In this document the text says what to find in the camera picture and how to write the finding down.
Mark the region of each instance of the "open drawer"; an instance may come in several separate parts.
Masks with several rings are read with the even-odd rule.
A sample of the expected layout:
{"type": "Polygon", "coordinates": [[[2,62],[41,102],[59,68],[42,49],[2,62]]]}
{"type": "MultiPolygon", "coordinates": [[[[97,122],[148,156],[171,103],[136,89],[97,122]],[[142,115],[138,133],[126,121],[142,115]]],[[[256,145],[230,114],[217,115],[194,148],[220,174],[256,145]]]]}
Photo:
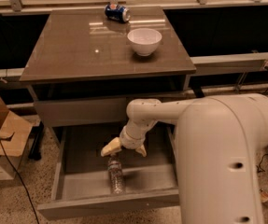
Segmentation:
{"type": "Polygon", "coordinates": [[[38,206],[46,219],[179,205],[170,129],[164,125],[157,125],[148,133],[145,158],[134,150],[119,154],[126,193],[111,194],[108,157],[101,157],[100,151],[119,135],[123,125],[64,127],[52,200],[38,206]]]}

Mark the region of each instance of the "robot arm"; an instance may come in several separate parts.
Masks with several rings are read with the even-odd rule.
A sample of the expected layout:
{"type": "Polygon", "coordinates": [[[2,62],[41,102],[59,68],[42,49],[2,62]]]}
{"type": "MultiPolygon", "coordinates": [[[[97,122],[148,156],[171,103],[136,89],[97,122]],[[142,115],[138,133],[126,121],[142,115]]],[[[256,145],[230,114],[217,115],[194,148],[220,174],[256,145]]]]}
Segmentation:
{"type": "Polygon", "coordinates": [[[267,97],[134,100],[127,114],[119,143],[131,149],[143,145],[157,121],[176,125],[174,150],[184,224],[264,223],[255,155],[268,145],[267,97]]]}

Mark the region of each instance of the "cardboard box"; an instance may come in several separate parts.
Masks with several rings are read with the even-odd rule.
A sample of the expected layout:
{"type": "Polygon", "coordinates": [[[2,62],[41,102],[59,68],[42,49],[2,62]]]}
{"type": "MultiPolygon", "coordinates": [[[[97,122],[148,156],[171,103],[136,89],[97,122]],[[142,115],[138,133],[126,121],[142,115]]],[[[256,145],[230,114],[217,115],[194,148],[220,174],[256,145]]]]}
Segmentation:
{"type": "MultiPolygon", "coordinates": [[[[0,97],[0,139],[8,158],[19,168],[32,124],[7,109],[0,97]]],[[[14,179],[15,172],[0,145],[0,180],[14,179]]]]}

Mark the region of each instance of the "blue can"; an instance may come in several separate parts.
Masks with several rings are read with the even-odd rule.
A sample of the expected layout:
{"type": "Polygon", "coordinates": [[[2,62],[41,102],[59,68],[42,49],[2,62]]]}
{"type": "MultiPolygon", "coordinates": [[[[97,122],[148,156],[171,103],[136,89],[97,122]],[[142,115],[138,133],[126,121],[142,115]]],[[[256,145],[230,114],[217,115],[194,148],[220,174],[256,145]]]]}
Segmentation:
{"type": "Polygon", "coordinates": [[[109,19],[119,22],[127,22],[131,18],[129,9],[119,4],[106,5],[105,14],[109,19]]]}

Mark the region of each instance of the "table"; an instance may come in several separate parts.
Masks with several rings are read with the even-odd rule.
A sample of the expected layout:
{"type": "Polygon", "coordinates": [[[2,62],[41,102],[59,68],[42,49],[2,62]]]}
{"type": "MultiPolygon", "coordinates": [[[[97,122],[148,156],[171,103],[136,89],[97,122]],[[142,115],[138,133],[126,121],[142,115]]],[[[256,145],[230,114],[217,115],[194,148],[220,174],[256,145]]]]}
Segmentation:
{"type": "Polygon", "coordinates": [[[130,100],[182,91],[185,76],[196,71],[160,7],[134,7],[131,16],[124,24],[102,9],[52,12],[21,75],[61,149],[52,202],[38,206],[48,219],[178,205],[170,130],[149,135],[148,146],[156,148],[146,160],[122,152],[130,177],[124,196],[110,195],[107,160],[98,154],[119,135],[130,100]],[[148,57],[136,55],[127,40],[139,27],[162,33],[148,57]]]}

